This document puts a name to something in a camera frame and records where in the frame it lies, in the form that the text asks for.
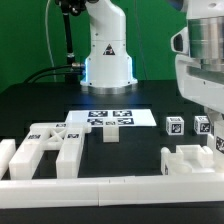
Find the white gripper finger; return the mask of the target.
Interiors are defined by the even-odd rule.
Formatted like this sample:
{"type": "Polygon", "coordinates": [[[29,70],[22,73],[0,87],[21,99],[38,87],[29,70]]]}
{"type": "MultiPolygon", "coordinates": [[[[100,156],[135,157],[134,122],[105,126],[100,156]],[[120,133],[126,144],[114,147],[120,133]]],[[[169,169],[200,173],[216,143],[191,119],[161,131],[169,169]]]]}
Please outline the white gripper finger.
{"type": "Polygon", "coordinates": [[[208,107],[205,108],[205,113],[206,113],[206,115],[209,119],[209,122],[211,124],[211,133],[214,133],[214,124],[216,121],[222,121],[223,115],[220,112],[217,112],[208,107]]]}

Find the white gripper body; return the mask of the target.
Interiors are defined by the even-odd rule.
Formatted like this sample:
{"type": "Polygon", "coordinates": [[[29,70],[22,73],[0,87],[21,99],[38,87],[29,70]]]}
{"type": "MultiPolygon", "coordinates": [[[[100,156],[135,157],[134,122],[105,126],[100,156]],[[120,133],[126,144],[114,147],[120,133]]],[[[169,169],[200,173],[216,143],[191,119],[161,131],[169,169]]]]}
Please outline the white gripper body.
{"type": "Polygon", "coordinates": [[[224,74],[202,70],[200,61],[189,56],[187,27],[171,38],[171,49],[176,53],[175,71],[182,97],[224,114],[224,74]]]}

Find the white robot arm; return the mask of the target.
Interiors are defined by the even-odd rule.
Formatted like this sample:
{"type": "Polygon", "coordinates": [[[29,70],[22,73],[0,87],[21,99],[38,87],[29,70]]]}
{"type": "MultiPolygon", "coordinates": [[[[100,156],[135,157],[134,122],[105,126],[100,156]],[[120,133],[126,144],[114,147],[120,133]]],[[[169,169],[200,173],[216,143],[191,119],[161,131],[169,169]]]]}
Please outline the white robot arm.
{"type": "MultiPolygon", "coordinates": [[[[171,38],[181,95],[204,107],[216,133],[224,131],[224,0],[167,0],[186,14],[187,25],[171,38]]],[[[126,52],[126,17],[111,0],[86,0],[91,52],[83,88],[99,93],[133,86],[126,52]]]]}

